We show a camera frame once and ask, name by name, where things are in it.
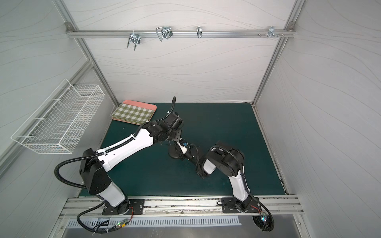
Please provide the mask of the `black round stand base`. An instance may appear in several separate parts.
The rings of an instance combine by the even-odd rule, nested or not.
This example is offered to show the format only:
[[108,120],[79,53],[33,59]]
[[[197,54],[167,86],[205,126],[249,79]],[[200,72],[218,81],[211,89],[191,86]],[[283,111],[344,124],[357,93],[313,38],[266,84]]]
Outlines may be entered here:
[[168,154],[173,159],[180,159],[183,153],[181,150],[178,150],[176,148],[170,148],[168,150]]

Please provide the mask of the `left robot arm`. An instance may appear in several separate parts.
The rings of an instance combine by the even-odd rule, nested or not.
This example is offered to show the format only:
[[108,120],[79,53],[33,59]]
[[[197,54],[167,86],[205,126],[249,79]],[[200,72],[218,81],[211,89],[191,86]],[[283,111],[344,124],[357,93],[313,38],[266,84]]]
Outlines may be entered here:
[[[89,194],[102,199],[106,207],[111,207],[115,213],[124,215],[130,209],[131,203],[108,176],[108,172],[145,148],[164,141],[175,141],[181,134],[182,125],[183,120],[174,112],[157,121],[145,122],[134,134],[109,147],[97,151],[88,149],[82,157],[59,163],[54,169],[54,175],[64,184],[87,189]],[[84,184],[71,182],[60,175],[61,167],[78,161],[81,162],[79,173]]]

